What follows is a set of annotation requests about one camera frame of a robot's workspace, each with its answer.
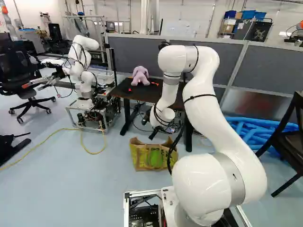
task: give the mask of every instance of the red object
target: red object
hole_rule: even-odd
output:
[[[2,6],[2,13],[3,14],[8,14],[9,13],[8,9],[6,8],[6,6]]]
[[[152,82],[152,84],[155,84],[155,85],[159,86],[159,84],[157,84],[157,83],[155,83],[155,82]]]
[[[23,89],[25,89],[25,88],[27,88],[27,87],[28,87],[28,84],[22,85],[22,88],[23,88]]]

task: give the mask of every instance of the pink stuffed animal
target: pink stuffed animal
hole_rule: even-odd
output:
[[[147,80],[148,71],[143,66],[137,66],[133,72],[133,81],[132,85],[137,86],[138,83],[142,82],[145,86],[150,85],[150,82]]]

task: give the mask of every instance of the robotic arm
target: robotic arm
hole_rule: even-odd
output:
[[[82,81],[80,92],[83,98],[91,98],[91,85],[96,82],[92,72],[86,71],[90,65],[91,55],[88,50],[96,50],[99,48],[99,43],[87,37],[76,35],[72,41],[71,49],[68,57],[75,60],[69,74],[72,77]]]
[[[57,81],[64,78],[65,75],[70,75],[71,77],[81,81],[80,86],[76,86],[76,89],[80,89],[81,96],[83,98],[91,98],[91,85],[96,82],[96,79],[93,73],[87,71],[91,60],[91,55],[88,50],[96,50],[98,48],[99,43],[96,40],[76,35],[68,54],[69,59],[75,60],[74,65],[72,65],[70,69],[62,69],[62,65],[64,64],[63,60],[45,59],[41,63],[46,67],[55,68],[56,72],[51,76],[31,80],[22,87],[27,88],[33,84],[47,82],[46,85],[42,86],[41,89],[43,89],[47,86],[54,85]]]
[[[168,106],[175,102],[181,72],[191,72],[194,78],[183,90],[185,111],[217,152],[181,158],[174,165],[172,181],[182,209],[201,226],[214,224],[225,208],[260,199],[267,189],[262,164],[228,124],[215,97],[213,77],[219,61],[210,47],[170,45],[161,49],[158,64],[164,72],[163,92],[150,115],[154,127],[174,118]]]

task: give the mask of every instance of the gray partition wall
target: gray partition wall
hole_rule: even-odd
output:
[[[162,77],[158,66],[158,44],[162,41],[208,46],[218,52],[214,91],[222,111],[229,115],[280,120],[293,93],[303,90],[303,48],[251,41],[111,34],[109,43],[115,50],[117,71],[132,73],[143,65],[150,75]]]
[[[115,51],[118,72],[132,73],[135,67],[142,65],[151,76],[162,77],[163,72],[158,66],[158,45],[164,39],[109,36],[108,41]]]
[[[232,74],[233,69],[237,63],[243,44],[229,44],[229,43],[212,43],[212,42],[197,42],[197,41],[183,41],[170,40],[171,44],[185,45],[185,46],[208,46],[217,51],[220,57],[219,68],[214,75],[214,84],[227,85]]]
[[[293,94],[303,89],[303,52],[250,45],[233,86]]]

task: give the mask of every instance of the gray floor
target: gray floor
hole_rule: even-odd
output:
[[[64,96],[67,89],[59,89]],[[38,92],[37,98],[55,96],[54,88]],[[8,109],[23,103],[17,96],[0,96],[0,134],[31,132],[33,141],[10,162],[20,158],[29,148],[60,128],[72,128],[65,106],[76,98],[47,102],[52,109],[31,109],[19,125]],[[89,155],[80,146],[79,131],[61,131],[33,151],[17,165],[0,172],[1,227],[105,227],[123,226],[123,193],[132,190],[159,189],[171,185],[168,171],[135,172],[128,141],[138,137],[149,142],[147,133],[134,127],[124,136],[119,132],[124,118],[120,116],[106,136],[107,148],[99,155]],[[158,134],[154,143],[166,139]],[[96,152],[104,145],[101,134],[84,132],[84,143]],[[193,154],[213,149],[193,138]],[[181,140],[179,155],[189,155]],[[287,164],[265,154],[261,161],[268,176],[268,191],[257,202],[243,205],[253,227],[302,226],[303,181],[300,179],[275,199],[270,193],[291,178],[295,172]]]

